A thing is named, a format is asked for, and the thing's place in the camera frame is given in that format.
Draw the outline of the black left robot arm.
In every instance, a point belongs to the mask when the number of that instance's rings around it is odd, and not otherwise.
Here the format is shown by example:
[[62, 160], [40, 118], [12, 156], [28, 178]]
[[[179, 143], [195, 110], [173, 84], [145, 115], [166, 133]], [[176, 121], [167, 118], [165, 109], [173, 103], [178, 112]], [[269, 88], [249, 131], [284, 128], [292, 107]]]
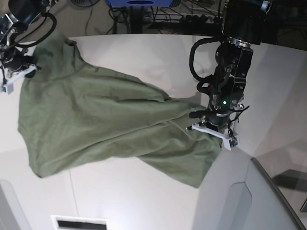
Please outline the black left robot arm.
[[[189, 68], [198, 81], [197, 90], [209, 96], [206, 110], [190, 113], [190, 118], [200, 118], [201, 127], [217, 132], [228, 131], [234, 136], [232, 124], [245, 111], [240, 102], [244, 98], [246, 77], [253, 57], [252, 45], [260, 45], [270, 0], [227, 0], [221, 21], [221, 33], [203, 38], [191, 48]], [[194, 68], [196, 49], [201, 45], [220, 42], [214, 73], [200, 77]]]

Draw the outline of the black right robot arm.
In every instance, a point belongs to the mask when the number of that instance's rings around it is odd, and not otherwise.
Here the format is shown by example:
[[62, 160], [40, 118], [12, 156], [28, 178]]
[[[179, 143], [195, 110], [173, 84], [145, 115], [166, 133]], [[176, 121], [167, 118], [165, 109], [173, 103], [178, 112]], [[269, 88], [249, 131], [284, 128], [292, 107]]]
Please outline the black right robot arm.
[[[50, 9], [57, 4], [57, 0], [10, 0], [9, 12], [0, 18], [0, 72], [4, 79], [9, 79], [14, 74], [38, 69], [33, 58], [27, 56], [28, 49], [38, 45], [47, 39], [55, 30], [56, 17]], [[41, 17], [42, 23], [29, 34], [16, 40], [16, 38], [28, 30], [29, 25], [35, 23]], [[52, 21], [50, 30], [35, 42], [21, 44], [25, 38], [36, 32], [47, 19]]]

